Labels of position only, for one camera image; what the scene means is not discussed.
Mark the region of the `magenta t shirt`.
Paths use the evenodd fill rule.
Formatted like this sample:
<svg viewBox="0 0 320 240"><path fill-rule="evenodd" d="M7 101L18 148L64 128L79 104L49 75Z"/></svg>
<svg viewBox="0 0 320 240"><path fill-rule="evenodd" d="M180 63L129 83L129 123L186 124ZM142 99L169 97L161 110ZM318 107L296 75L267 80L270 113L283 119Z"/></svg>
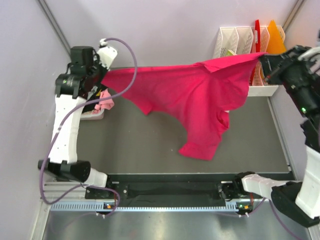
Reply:
<svg viewBox="0 0 320 240"><path fill-rule="evenodd" d="M244 105L260 53L233 55L190 65L112 70L102 84L121 93L145 115L166 113L187 132L182 156L210 161L229 129L229 111Z"/></svg>

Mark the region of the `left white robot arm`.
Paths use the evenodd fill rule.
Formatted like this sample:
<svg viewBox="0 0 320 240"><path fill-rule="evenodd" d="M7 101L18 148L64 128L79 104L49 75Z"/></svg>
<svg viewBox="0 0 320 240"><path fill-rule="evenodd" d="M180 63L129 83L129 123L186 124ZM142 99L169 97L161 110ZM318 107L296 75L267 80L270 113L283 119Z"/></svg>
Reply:
<svg viewBox="0 0 320 240"><path fill-rule="evenodd" d="M101 83L118 52L105 45L99 50L74 46L70 53L66 72L55 81L54 143L44 172L64 181L96 186L97 194L106 199L113 194L114 187L107 182L105 173L92 168L89 161L78 159L77 138L83 104L94 95L96 85Z"/></svg>

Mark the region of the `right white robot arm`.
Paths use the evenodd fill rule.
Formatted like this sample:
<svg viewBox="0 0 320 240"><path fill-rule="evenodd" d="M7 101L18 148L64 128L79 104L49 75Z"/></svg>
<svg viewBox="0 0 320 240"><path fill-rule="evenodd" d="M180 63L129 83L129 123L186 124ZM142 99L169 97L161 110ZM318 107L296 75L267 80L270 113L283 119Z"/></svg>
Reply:
<svg viewBox="0 0 320 240"><path fill-rule="evenodd" d="M320 223L320 49L296 45L259 60L266 82L278 86L270 104L295 179L242 172L233 179L233 192L239 198L257 194L299 225L313 227Z"/></svg>

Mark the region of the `orange folder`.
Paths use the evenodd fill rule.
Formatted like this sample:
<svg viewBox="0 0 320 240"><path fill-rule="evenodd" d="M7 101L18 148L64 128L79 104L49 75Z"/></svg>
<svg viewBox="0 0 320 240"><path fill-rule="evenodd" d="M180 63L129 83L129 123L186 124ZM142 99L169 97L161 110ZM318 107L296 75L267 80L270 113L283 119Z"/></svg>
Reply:
<svg viewBox="0 0 320 240"><path fill-rule="evenodd" d="M267 26L267 31L269 33L269 41L267 44L266 52L268 54L282 54L287 49L285 47L285 32L280 25L277 25L274 20L271 20Z"/></svg>

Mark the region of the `black t shirt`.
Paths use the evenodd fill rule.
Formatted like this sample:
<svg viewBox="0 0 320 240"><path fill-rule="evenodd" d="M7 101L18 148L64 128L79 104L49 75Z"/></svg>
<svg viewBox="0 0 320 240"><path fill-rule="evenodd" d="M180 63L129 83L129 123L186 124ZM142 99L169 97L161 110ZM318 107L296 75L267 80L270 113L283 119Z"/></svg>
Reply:
<svg viewBox="0 0 320 240"><path fill-rule="evenodd" d="M96 100L100 98L101 92L107 90L108 88L102 84L98 84L92 87L91 91L88 93L88 98L87 101L92 101L92 100ZM97 103L92 103L92 104L88 104L86 105L83 110L82 113L91 113L92 111L95 110L95 106Z"/></svg>

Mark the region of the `white laundry basket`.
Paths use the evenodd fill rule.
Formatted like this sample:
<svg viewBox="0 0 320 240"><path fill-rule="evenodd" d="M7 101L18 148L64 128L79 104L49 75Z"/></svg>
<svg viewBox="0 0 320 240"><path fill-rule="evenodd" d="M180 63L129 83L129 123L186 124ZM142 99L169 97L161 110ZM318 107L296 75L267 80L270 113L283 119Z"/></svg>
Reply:
<svg viewBox="0 0 320 240"><path fill-rule="evenodd" d="M104 117L105 110L102 109L99 112L87 111L81 114L81 121L101 120Z"/></svg>

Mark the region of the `red folder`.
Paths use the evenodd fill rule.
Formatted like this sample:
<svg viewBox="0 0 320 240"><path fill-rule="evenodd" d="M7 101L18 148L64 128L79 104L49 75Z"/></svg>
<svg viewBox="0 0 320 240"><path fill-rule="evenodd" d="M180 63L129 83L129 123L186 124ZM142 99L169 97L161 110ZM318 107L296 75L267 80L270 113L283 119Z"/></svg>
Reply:
<svg viewBox="0 0 320 240"><path fill-rule="evenodd" d="M259 53L261 51L261 27L260 27L260 20L256 19L254 22L254 28L253 28L253 42L252 42L252 53ZM250 77L250 85L251 86L258 86L259 80L259 70L261 66L258 62L256 66L254 67L254 70L251 73Z"/></svg>

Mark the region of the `green book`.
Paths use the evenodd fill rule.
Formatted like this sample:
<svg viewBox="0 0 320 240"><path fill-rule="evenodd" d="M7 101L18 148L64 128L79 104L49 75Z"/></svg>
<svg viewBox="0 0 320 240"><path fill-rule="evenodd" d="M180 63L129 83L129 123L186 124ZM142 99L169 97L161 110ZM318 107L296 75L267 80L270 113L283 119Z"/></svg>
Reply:
<svg viewBox="0 0 320 240"><path fill-rule="evenodd" d="M237 54L234 51L230 50L230 49L228 49L226 51L226 54L225 54L226 57L228 57L228 56L236 56L236 55Z"/></svg>

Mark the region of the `white file organizer rack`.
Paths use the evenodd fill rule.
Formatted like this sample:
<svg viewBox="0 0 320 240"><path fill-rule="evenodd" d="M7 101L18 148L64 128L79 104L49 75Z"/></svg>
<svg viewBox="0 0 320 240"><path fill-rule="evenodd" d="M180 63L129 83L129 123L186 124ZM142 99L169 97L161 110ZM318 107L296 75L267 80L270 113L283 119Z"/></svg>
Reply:
<svg viewBox="0 0 320 240"><path fill-rule="evenodd" d="M221 58L226 56L227 50L234 51L237 55L252 53L252 46L254 40L253 28L250 26L242 27L220 27L217 32L217 39L214 46L213 58ZM260 27L260 51L265 52L267 50L270 35L268 33L267 26ZM267 85L263 81L263 71L260 64L260 70L258 71L259 85L251 86L249 80L249 97L271 97L278 89L277 85Z"/></svg>

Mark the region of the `aluminium frame rail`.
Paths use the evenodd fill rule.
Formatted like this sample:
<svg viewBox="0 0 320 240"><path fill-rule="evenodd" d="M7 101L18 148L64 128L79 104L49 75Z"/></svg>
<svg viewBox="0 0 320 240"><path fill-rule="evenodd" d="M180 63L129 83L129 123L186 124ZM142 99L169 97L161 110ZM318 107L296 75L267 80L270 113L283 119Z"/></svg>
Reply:
<svg viewBox="0 0 320 240"><path fill-rule="evenodd" d="M50 202L42 202L31 239L45 234L50 211L83 212L105 216L109 212L212 212L250 216L266 197L237 193L231 181L222 182L122 182L109 190L74 182L53 181L44 185Z"/></svg>

